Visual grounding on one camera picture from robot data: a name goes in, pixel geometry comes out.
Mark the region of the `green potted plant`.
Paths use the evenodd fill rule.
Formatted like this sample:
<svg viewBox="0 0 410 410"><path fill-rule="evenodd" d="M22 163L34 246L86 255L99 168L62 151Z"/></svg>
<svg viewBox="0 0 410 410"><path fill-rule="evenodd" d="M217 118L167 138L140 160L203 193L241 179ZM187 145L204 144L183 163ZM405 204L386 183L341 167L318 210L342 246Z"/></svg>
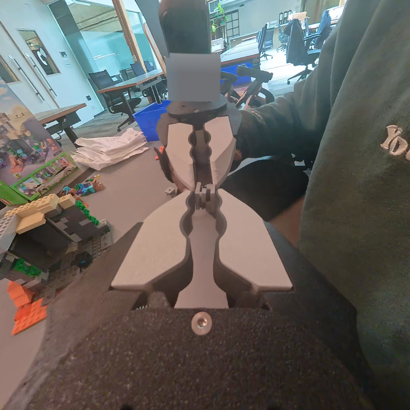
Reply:
<svg viewBox="0 0 410 410"><path fill-rule="evenodd" d="M209 8L209 20L211 33L216 33L217 29L226 26L228 17L225 10L222 7L221 1L212 1L208 3Z"/></svg>

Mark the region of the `long wooden office desk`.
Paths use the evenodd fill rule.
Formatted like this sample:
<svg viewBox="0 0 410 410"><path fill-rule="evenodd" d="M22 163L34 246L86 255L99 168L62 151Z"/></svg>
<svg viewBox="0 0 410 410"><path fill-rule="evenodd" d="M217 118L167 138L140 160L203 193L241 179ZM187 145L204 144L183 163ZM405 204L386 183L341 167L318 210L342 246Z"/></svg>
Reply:
<svg viewBox="0 0 410 410"><path fill-rule="evenodd" d="M259 64L259 46L256 39L244 41L220 54L221 67L251 63L253 67Z"/></svg>

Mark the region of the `wooden conference table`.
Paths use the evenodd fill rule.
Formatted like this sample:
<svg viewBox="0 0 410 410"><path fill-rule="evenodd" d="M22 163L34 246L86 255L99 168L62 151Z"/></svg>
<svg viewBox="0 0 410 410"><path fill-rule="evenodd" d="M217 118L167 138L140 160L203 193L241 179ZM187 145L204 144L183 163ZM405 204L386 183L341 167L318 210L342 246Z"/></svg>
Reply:
<svg viewBox="0 0 410 410"><path fill-rule="evenodd" d="M119 91L119 90L127 90L132 87L139 87L140 91L144 91L147 89L151 89L154 100L156 103L161 104L161 98L156 88L156 84L162 81L161 76L163 75L163 71L161 69L155 69L151 72L148 72L143 75L139 75L135 78L122 81L115 85L110 85L102 90L98 90L98 94L108 93L110 91Z"/></svg>

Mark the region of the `brick cave model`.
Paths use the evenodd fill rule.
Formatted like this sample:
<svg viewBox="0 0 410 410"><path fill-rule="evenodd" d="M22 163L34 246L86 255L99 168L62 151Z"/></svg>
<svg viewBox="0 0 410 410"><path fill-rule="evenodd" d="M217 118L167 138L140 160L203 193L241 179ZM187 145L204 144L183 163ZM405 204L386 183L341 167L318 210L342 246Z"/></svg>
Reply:
<svg viewBox="0 0 410 410"><path fill-rule="evenodd" d="M17 308L12 335L45 320L47 306L112 245L108 221L71 194L8 210L0 235L1 279Z"/></svg>

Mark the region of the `wooden side desk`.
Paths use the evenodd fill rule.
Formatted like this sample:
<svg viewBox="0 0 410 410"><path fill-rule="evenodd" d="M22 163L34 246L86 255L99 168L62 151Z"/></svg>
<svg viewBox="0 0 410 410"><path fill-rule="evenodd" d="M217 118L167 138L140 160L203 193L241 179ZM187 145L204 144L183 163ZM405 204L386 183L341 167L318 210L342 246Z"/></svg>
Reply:
<svg viewBox="0 0 410 410"><path fill-rule="evenodd" d="M78 137L71 127L80 122L77 111L85 107L86 104L81 103L40 112L34 114L34 117L44 126L51 136L58 134L59 138L61 138L61 133L65 133L74 146L76 146Z"/></svg>

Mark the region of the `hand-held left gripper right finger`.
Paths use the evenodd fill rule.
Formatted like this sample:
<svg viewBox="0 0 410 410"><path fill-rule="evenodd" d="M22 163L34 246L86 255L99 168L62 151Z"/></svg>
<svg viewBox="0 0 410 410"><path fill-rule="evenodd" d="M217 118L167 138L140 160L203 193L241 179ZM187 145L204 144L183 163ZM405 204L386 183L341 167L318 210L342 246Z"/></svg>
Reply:
<svg viewBox="0 0 410 410"><path fill-rule="evenodd" d="M225 190L217 195L215 283L223 291L290 291L292 282L264 220Z"/></svg>

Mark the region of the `grey desk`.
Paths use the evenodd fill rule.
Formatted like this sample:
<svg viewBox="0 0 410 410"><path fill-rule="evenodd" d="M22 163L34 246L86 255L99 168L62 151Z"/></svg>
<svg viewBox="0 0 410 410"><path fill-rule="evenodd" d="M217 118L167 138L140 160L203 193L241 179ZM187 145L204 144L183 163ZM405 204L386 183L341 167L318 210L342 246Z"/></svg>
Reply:
<svg viewBox="0 0 410 410"><path fill-rule="evenodd" d="M128 160L103 169L100 176L105 190L86 197L86 202L97 218L106 218L111 234L117 242L136 223L143 221L153 210L170 200L165 190L173 184L164 177L154 146ZM1 409L20 385L40 348L46 321L30 327L18 335L11 335L17 311L7 288L9 281L0 282L1 296ZM227 307L226 294L213 282L211 273L200 273L194 265L193 280L178 297L177 308Z"/></svg>

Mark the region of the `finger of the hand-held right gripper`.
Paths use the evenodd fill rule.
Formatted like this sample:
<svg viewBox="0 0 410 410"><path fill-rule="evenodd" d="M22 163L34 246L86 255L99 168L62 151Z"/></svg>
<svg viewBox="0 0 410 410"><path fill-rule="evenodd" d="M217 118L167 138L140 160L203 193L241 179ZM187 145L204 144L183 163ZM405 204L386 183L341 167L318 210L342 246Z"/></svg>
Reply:
<svg viewBox="0 0 410 410"><path fill-rule="evenodd" d="M208 146L211 150L209 163L212 183L216 188L219 188L232 167L236 139L233 136L228 116L216 117L206 122L204 130L210 136Z"/></svg>
<svg viewBox="0 0 410 410"><path fill-rule="evenodd" d="M172 174L185 188L195 191L196 183L193 169L192 144L190 137L193 126L175 123L168 126L167 156Z"/></svg>

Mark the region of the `green toy set box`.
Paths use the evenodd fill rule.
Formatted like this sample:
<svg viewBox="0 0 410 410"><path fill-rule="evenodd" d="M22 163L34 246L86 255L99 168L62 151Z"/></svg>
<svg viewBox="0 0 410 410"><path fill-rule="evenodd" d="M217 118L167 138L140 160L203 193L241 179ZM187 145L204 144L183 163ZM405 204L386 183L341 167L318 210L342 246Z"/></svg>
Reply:
<svg viewBox="0 0 410 410"><path fill-rule="evenodd" d="M0 200L21 205L78 168L8 84L0 81Z"/></svg>

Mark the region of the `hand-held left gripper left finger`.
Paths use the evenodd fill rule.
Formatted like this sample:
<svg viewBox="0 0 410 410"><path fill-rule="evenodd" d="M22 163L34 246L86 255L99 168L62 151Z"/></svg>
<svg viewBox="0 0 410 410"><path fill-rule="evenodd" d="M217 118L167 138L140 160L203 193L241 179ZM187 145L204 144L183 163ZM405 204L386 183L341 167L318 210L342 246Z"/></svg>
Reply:
<svg viewBox="0 0 410 410"><path fill-rule="evenodd" d="M183 221L190 211L191 191L184 191L154 210L142 223L111 287L153 290L160 279L188 260L189 237Z"/></svg>

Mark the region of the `blue plastic bin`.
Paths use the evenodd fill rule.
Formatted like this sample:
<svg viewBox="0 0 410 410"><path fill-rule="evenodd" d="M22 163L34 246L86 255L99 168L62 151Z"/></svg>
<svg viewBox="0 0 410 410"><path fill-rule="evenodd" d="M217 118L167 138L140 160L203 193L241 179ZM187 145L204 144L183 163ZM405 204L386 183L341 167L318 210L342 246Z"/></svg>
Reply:
<svg viewBox="0 0 410 410"><path fill-rule="evenodd" d="M229 75L236 75L237 80L236 82L230 81L233 88L239 87L244 84L248 84L251 82L250 76L240 76L237 74L238 64L232 66L225 66L221 68L221 71L224 73L228 73L226 75L221 75L220 81L220 88L221 93L223 95L227 94L228 92L228 80L227 76ZM146 137L147 141L158 141L159 137L157 134L157 123L162 114L167 113L167 106L171 103L169 100L164 100L160 104L154 102L153 104L149 105L148 107L140 110L136 114L134 114L134 119L136 120L140 130L142 131L143 135Z"/></svg>

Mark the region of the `dark green sweatshirt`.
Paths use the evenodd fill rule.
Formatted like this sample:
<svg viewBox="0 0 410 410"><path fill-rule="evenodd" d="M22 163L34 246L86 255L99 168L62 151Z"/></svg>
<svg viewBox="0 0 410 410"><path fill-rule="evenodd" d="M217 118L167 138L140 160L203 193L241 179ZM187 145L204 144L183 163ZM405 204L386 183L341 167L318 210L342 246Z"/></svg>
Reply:
<svg viewBox="0 0 410 410"><path fill-rule="evenodd" d="M348 1L293 93L324 127L300 250L356 307L382 409L409 409L409 28L409 1Z"/></svg>

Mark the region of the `black office chair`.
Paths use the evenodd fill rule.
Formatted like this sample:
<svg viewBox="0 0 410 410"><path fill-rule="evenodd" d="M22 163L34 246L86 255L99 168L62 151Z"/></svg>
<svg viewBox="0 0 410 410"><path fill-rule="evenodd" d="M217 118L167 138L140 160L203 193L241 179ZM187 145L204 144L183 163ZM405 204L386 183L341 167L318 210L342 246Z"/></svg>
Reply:
<svg viewBox="0 0 410 410"><path fill-rule="evenodd" d="M116 80L112 79L112 76L109 75L107 70L90 73L90 78L93 80L95 85L98 87L99 90L113 87L121 83L123 80L120 76L115 76ZM135 122L134 117L132 114L135 113L135 109L141 103L140 97L131 97L132 89L120 89L116 91L108 91L106 93L102 93L102 96L105 100L107 105L107 109L111 114L126 114L128 115L128 119L123 121L118 127L117 131L121 131L120 128L124 126L126 123L131 125Z"/></svg>
<svg viewBox="0 0 410 410"><path fill-rule="evenodd" d="M299 77L297 81L305 79L311 72L309 65L314 68L320 57L321 49L331 33L331 16L328 10L322 14L318 31L313 34L304 34L299 20L292 20L283 32L287 35L288 45L286 50L286 62L294 66L304 66L304 71L290 77L290 80Z"/></svg>

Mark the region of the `small grey brick assembly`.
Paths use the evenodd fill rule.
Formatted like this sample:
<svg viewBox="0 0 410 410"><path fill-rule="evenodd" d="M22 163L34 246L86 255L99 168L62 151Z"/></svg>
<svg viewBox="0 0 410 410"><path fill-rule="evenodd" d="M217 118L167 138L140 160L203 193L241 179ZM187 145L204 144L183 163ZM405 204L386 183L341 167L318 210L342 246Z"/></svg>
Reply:
<svg viewBox="0 0 410 410"><path fill-rule="evenodd" d="M201 182L197 182L194 196L196 210L204 209L209 214L214 213L216 196L216 187L214 184L203 185Z"/></svg>

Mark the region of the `cluster of colourful toy figures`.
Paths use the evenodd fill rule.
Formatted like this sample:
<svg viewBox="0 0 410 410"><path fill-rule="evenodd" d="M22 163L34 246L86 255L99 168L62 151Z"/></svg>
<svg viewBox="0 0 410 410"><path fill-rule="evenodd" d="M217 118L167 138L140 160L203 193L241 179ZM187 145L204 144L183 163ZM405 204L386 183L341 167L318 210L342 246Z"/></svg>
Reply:
<svg viewBox="0 0 410 410"><path fill-rule="evenodd" d="M105 186L100 181L100 175L93 175L88 177L82 183L77 183L73 188L64 187L57 196L64 197L71 195L75 198L88 196L97 192L105 190Z"/></svg>

